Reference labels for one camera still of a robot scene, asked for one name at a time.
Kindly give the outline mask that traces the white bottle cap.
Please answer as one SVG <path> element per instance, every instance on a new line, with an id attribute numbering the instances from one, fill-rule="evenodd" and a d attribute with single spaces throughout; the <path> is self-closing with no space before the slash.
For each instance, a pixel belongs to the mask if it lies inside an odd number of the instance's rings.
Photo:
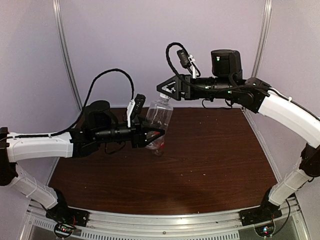
<path id="1" fill-rule="evenodd" d="M 165 100 L 170 99 L 170 97 L 168 95 L 164 94 L 164 93 L 160 93 L 159 97 L 162 98 L 162 99 L 165 99 Z"/>

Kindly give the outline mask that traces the large clear plastic bottle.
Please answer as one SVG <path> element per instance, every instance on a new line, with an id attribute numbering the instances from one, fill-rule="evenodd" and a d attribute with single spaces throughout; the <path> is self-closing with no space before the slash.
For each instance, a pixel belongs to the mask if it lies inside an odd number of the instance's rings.
<path id="1" fill-rule="evenodd" d="M 146 118 L 160 123 L 160 126 L 151 127 L 164 129 L 165 131 L 168 129 L 174 110 L 173 106 L 169 103 L 169 100 L 170 99 L 163 99 L 159 97 L 158 100 L 151 102 Z"/>

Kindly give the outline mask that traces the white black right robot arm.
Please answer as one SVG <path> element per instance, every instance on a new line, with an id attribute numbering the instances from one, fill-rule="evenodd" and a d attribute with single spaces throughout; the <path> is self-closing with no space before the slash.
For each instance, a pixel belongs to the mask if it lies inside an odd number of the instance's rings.
<path id="1" fill-rule="evenodd" d="M 285 200 L 306 182 L 320 175 L 320 119 L 268 83 L 258 79 L 243 79 L 241 56 L 237 50 L 211 51 L 212 77 L 195 73 L 179 74 L 160 83 L 158 92 L 180 101 L 224 99 L 253 113 L 269 117 L 284 125 L 306 141 L 299 166 L 281 182 L 267 190 L 254 215 L 268 220 Z"/>

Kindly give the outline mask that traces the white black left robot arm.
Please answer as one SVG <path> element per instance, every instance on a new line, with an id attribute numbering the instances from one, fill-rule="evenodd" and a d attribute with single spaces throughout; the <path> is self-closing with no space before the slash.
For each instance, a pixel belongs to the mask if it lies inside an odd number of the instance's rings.
<path id="1" fill-rule="evenodd" d="M 63 194 L 38 182 L 18 166 L 27 159 L 60 157 L 83 158 L 108 143 L 130 142 L 133 148 L 144 148 L 162 137 L 165 130 L 152 127 L 139 116 L 143 107 L 141 100 L 131 100 L 127 120 L 119 122 L 112 113 L 110 103 L 98 100 L 83 110 L 84 122 L 80 128 L 63 133 L 18 134 L 0 129 L 0 185 L 16 188 L 27 198 L 42 204 L 61 222 L 72 218 L 72 211 Z"/>

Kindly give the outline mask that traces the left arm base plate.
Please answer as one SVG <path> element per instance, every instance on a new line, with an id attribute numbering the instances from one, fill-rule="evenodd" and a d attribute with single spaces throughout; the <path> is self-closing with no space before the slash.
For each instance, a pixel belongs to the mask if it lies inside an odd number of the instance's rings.
<path id="1" fill-rule="evenodd" d="M 53 233 L 58 239 L 66 239 L 71 236 L 80 236 L 82 229 L 87 226 L 90 213 L 86 210 L 69 208 L 66 215 L 54 212 L 52 209 L 44 209 L 45 217 L 55 222 Z"/>

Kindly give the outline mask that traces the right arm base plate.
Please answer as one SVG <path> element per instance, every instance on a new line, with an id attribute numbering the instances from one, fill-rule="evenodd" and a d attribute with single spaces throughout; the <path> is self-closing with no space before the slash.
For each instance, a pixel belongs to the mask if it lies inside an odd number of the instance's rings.
<path id="1" fill-rule="evenodd" d="M 281 210 L 270 212 L 254 207 L 239 212 L 243 227 L 253 225 L 255 233 L 261 238 L 271 237 L 276 230 L 275 219 L 282 216 Z"/>

